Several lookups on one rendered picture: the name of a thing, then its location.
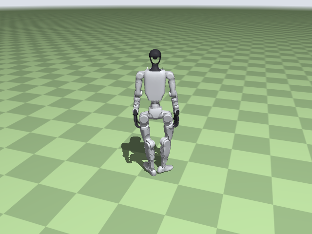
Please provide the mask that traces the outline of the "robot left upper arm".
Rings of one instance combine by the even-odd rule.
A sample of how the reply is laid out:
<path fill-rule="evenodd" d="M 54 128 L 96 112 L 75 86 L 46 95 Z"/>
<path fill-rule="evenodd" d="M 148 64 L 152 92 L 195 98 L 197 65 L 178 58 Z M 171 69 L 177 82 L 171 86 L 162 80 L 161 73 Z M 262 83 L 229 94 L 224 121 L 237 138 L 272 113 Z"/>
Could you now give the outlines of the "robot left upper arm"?
<path fill-rule="evenodd" d="M 141 87 L 142 87 L 142 79 L 144 78 L 144 72 L 145 71 L 138 71 L 136 74 L 136 84 L 135 84 L 136 93 L 135 93 L 135 96 L 137 96 L 137 97 L 142 96 Z"/>

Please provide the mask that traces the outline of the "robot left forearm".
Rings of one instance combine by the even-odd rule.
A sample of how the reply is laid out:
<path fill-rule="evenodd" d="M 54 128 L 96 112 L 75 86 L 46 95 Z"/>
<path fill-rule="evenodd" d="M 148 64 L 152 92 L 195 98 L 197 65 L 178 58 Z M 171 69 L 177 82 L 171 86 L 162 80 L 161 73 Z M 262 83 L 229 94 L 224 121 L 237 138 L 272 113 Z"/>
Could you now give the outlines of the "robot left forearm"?
<path fill-rule="evenodd" d="M 135 93 L 136 93 L 136 91 L 135 91 Z M 139 110 L 138 110 L 139 109 L 139 105 L 140 105 L 140 97 L 137 97 L 134 94 L 134 108 L 133 108 L 133 110 L 136 109 L 137 113 L 139 112 Z"/>

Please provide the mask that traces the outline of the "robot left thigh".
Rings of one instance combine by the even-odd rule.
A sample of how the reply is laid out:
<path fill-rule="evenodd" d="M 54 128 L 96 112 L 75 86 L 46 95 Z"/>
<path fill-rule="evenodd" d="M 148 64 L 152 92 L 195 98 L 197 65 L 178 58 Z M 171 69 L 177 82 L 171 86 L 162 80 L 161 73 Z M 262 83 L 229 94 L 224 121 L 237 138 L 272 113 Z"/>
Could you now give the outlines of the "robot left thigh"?
<path fill-rule="evenodd" d="M 150 149 L 154 148 L 155 142 L 150 138 L 150 127 L 149 127 L 149 111 L 140 113 L 139 115 L 140 132 L 144 143 L 150 144 Z"/>

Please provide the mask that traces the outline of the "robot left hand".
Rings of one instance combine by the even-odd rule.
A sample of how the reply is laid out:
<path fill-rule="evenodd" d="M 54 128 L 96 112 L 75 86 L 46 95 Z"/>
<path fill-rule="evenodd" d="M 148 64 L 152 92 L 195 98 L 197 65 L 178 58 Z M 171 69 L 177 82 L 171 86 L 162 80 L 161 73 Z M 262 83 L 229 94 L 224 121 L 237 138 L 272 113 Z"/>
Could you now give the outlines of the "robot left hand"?
<path fill-rule="evenodd" d="M 138 119 L 137 119 L 137 115 L 138 115 L 137 110 L 134 109 L 133 112 L 134 112 L 133 115 L 134 115 L 135 126 L 136 126 L 137 128 L 141 128 L 141 127 L 138 125 L 139 121 L 138 121 Z M 139 124 L 140 124 L 140 123 L 139 123 Z"/>

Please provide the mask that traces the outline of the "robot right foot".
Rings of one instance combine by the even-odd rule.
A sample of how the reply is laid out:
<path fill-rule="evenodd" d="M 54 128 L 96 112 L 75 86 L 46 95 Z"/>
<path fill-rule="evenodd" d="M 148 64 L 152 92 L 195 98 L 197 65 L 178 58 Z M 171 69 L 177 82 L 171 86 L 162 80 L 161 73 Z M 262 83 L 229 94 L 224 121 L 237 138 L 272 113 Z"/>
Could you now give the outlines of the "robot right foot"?
<path fill-rule="evenodd" d="M 157 172 L 161 173 L 161 172 L 164 172 L 164 171 L 169 171 L 173 169 L 173 166 L 172 165 L 166 165 L 166 167 L 162 167 L 162 166 L 159 166 L 158 169 L 157 169 Z"/>

